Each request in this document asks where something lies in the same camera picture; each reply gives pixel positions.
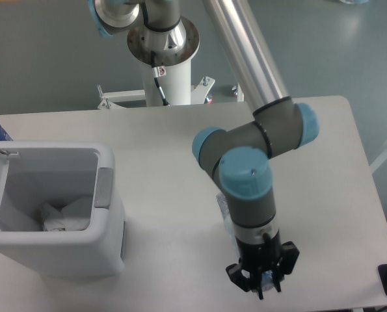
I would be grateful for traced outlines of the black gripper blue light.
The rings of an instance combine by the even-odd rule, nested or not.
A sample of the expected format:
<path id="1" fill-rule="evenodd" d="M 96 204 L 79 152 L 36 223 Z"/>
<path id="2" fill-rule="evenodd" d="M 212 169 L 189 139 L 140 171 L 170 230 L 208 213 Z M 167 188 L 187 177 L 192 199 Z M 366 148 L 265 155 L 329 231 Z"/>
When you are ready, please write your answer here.
<path id="1" fill-rule="evenodd" d="M 230 281 L 246 293 L 256 293 L 258 298 L 263 300 L 262 276 L 264 272 L 271 271 L 273 285 L 280 293 L 284 276 L 293 272 L 300 255 L 295 243 L 288 241 L 281 245 L 279 231 L 273 237 L 263 234 L 262 243 L 258 244 L 249 244 L 238 237 L 235 238 L 240 258 L 237 264 L 229 265 L 225 269 Z"/>

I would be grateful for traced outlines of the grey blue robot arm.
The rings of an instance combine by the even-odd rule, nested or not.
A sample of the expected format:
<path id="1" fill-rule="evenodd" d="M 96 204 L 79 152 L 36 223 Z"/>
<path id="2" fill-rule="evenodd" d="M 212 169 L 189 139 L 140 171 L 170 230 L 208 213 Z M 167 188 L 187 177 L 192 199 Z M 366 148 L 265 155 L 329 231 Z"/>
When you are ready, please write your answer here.
<path id="1" fill-rule="evenodd" d="M 263 293 L 269 276 L 276 290 L 292 273 L 299 250 L 281 242 L 269 160 L 316 139 L 319 123 L 306 104 L 295 103 L 276 70 L 247 1 L 205 1 L 253 119 L 226 131 L 201 130 L 192 152 L 228 206 L 238 262 L 226 273 L 243 291 Z M 149 107 L 188 105 L 191 59 L 199 48 L 194 24 L 179 1 L 89 1 L 98 32 L 127 32 L 127 46 L 140 62 Z"/>

